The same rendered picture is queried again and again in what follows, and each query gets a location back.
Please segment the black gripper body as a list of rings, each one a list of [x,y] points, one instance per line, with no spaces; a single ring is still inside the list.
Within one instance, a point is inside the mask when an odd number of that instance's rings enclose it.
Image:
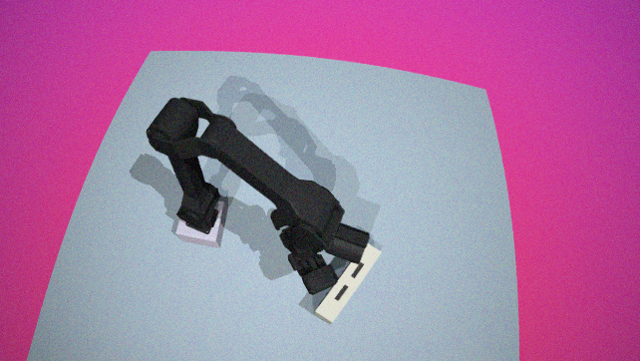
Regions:
[[[281,217],[277,209],[271,213],[271,220],[276,230],[280,230],[280,227],[286,225],[280,222],[280,219]],[[285,237],[285,242],[287,243],[296,262],[301,260],[303,267],[307,272],[307,274],[302,277],[302,280],[309,294],[313,295],[319,291],[323,291],[329,288],[334,284],[337,284],[338,277],[332,265],[326,265],[326,262],[324,261],[322,255],[317,254],[323,249],[318,249],[316,247],[306,249],[297,246],[292,240],[290,230],[291,227],[288,226],[282,229],[282,233]]]

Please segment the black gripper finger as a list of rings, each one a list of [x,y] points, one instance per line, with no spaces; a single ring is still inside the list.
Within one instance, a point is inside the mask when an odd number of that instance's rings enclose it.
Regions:
[[[303,267],[302,262],[301,262],[301,263],[299,263],[299,264],[296,264],[296,265],[294,265],[294,266],[295,266],[295,268],[296,268],[296,270],[297,270],[297,272],[298,272],[298,274],[299,274],[299,276],[300,276],[300,277],[303,277],[304,275],[306,275],[306,274],[307,274],[306,270],[305,270],[305,269],[304,269],[304,267]]]
[[[283,242],[284,246],[290,251],[287,243],[285,242],[285,237],[284,237],[283,233],[280,233],[279,237],[280,237],[281,241]]]

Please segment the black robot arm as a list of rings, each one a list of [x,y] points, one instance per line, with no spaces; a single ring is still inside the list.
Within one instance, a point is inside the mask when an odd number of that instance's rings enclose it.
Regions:
[[[209,122],[196,138],[199,118]],[[177,211],[186,226],[209,234],[217,220],[221,194],[204,181],[198,157],[217,159],[272,201],[301,248],[325,252],[357,265],[370,233],[341,223],[345,210],[335,196],[313,180],[299,180],[244,136],[232,119],[214,114],[199,100],[171,98],[146,130],[149,144],[165,154],[182,188]],[[217,211],[217,212],[216,212]],[[208,232],[207,232],[208,231]]]

